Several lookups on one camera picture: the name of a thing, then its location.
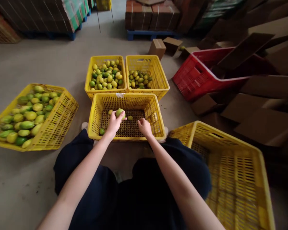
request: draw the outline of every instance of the plastic crate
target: plastic crate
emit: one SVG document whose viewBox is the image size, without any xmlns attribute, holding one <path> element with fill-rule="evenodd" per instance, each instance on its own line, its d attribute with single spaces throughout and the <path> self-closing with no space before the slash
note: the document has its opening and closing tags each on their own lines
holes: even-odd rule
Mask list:
<svg viewBox="0 0 288 230">
<path fill-rule="evenodd" d="M 39 129 L 37 135 L 34 137 L 32 143 L 25 149 L 21 146 L 16 146 L 7 142 L 0 141 L 0 147 L 12 149 L 20 152 L 39 151 L 39 150 L 55 150 L 58 149 L 69 129 L 69 126 L 78 110 L 78 103 L 72 95 L 63 87 L 42 84 L 29 84 L 24 90 L 7 106 L 7 108 L 0 114 L 0 120 L 3 116 L 11 114 L 12 109 L 20 107 L 17 100 L 21 96 L 28 93 L 33 93 L 33 87 L 40 85 L 47 92 L 62 93 L 59 100 L 51 110 L 50 115 Z"/>
<path fill-rule="evenodd" d="M 123 81 L 124 81 L 123 89 L 108 89 L 108 90 L 91 91 L 91 87 L 89 83 L 92 79 L 93 65 L 96 64 L 100 66 L 100 65 L 103 65 L 106 61 L 116 61 L 117 59 L 119 60 L 119 64 L 122 66 L 122 75 L 123 75 Z M 93 56 L 91 57 L 89 68 L 87 70 L 84 90 L 86 91 L 91 101 L 93 100 L 94 94 L 96 93 L 125 93 L 127 91 L 127 81 L 126 81 L 124 58 L 122 56 Z"/>
<path fill-rule="evenodd" d="M 107 129 L 110 115 L 109 110 L 123 109 L 126 117 L 132 116 L 133 120 L 122 121 L 114 137 L 114 141 L 145 141 L 140 132 L 137 121 L 144 117 L 151 125 L 151 131 L 157 140 L 166 138 L 163 120 L 156 95 L 154 94 L 95 94 L 89 125 L 88 135 L 92 139 L 101 139 L 99 129 Z"/>
<path fill-rule="evenodd" d="M 233 49 L 231 47 L 201 50 L 189 55 L 173 77 L 174 83 L 186 101 L 192 102 L 206 93 L 238 87 L 252 75 L 278 75 L 268 61 L 254 54 L 237 69 L 228 72 L 228 79 L 217 78 L 210 68 L 217 65 Z"/>
<path fill-rule="evenodd" d="M 112 8 L 111 0 L 96 0 L 98 11 L 110 11 Z"/>
<path fill-rule="evenodd" d="M 275 230 L 261 151 L 203 122 L 170 132 L 207 158 L 212 190 L 206 203 L 226 229 Z"/>
<path fill-rule="evenodd" d="M 127 84 L 128 93 L 153 93 L 158 101 L 170 90 L 169 83 L 164 74 L 161 62 L 157 55 L 129 55 L 126 56 L 126 73 L 131 70 L 139 70 L 150 74 L 153 78 L 150 89 L 133 89 Z"/>
</svg>

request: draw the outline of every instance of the blue pallet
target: blue pallet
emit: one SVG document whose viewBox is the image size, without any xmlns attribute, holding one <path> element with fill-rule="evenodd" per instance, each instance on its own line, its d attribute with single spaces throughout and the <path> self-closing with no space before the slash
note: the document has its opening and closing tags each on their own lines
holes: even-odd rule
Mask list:
<svg viewBox="0 0 288 230">
<path fill-rule="evenodd" d="M 128 41 L 133 41 L 134 35 L 150 35 L 150 40 L 156 39 L 157 36 L 173 36 L 175 39 L 180 38 L 180 34 L 173 31 L 149 31 L 149 30 L 127 30 Z"/>
<path fill-rule="evenodd" d="M 86 22 L 87 17 L 91 16 L 91 14 L 92 14 L 92 10 L 90 9 L 90 11 L 87 13 L 86 17 L 84 17 L 83 22 Z"/>
<path fill-rule="evenodd" d="M 76 29 L 76 31 L 82 29 L 82 23 Z M 76 39 L 76 31 L 75 32 L 67 32 L 67 33 L 58 33 L 58 32 L 40 32 L 40 31 L 22 31 L 24 35 L 26 35 L 29 39 L 34 39 L 38 36 L 38 34 L 46 34 L 50 40 L 54 40 L 58 35 L 67 35 L 70 40 L 74 41 Z"/>
</svg>

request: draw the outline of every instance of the gray floor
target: gray floor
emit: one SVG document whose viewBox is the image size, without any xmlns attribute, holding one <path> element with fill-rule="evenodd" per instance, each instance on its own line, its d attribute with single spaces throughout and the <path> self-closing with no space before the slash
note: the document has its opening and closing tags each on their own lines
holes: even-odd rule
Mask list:
<svg viewBox="0 0 288 230">
<path fill-rule="evenodd" d="M 80 108 L 62 146 L 80 131 L 88 121 L 91 102 L 84 91 L 84 82 L 91 56 L 147 54 L 148 39 L 127 41 L 124 29 L 125 4 L 113 3 L 111 12 L 88 17 L 88 24 L 77 32 L 76 40 L 23 40 L 16 45 L 0 44 L 0 113 L 30 83 L 43 83 L 66 87 L 78 101 Z M 196 41 L 182 39 L 186 47 Z M 197 118 L 176 89 L 171 78 L 178 70 L 179 59 L 164 56 L 161 61 L 170 91 L 160 101 L 164 125 L 170 130 L 195 121 Z M 145 144 L 112 143 L 102 164 L 120 171 L 122 179 L 131 177 L 136 160 L 146 154 Z M 57 151 L 20 153 L 0 148 L 0 230 L 34 229 L 56 200 L 53 165 Z M 276 191 L 272 194 L 277 226 L 288 229 L 287 199 Z"/>
</svg>

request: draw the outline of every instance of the forearm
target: forearm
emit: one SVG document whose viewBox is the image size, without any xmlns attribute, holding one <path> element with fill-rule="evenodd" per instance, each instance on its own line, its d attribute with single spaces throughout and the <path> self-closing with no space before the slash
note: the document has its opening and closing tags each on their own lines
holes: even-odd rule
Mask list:
<svg viewBox="0 0 288 230">
<path fill-rule="evenodd" d="M 58 196 L 58 202 L 65 202 L 76 208 L 111 141 L 112 138 L 105 134 L 94 146 L 66 181 Z"/>
<path fill-rule="evenodd" d="M 37 228 L 38 230 L 68 229 L 78 203 L 92 181 L 112 139 L 110 135 L 105 134 L 72 172 L 63 186 L 56 203 L 47 213 Z"/>
<path fill-rule="evenodd" d="M 153 137 L 147 138 L 188 229 L 224 229 L 184 171 Z"/>
</svg>

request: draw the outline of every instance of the person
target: person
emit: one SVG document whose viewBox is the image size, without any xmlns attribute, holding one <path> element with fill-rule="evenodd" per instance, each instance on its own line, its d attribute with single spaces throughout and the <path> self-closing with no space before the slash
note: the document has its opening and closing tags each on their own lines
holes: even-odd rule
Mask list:
<svg viewBox="0 0 288 230">
<path fill-rule="evenodd" d="M 132 179 L 121 183 L 100 165 L 126 120 L 124 111 L 117 118 L 115 112 L 94 147 L 83 129 L 61 150 L 54 165 L 58 199 L 37 229 L 224 229 L 204 201 L 211 179 L 201 156 L 178 139 L 160 144 L 144 118 L 139 130 L 155 158 L 139 159 Z"/>
</svg>

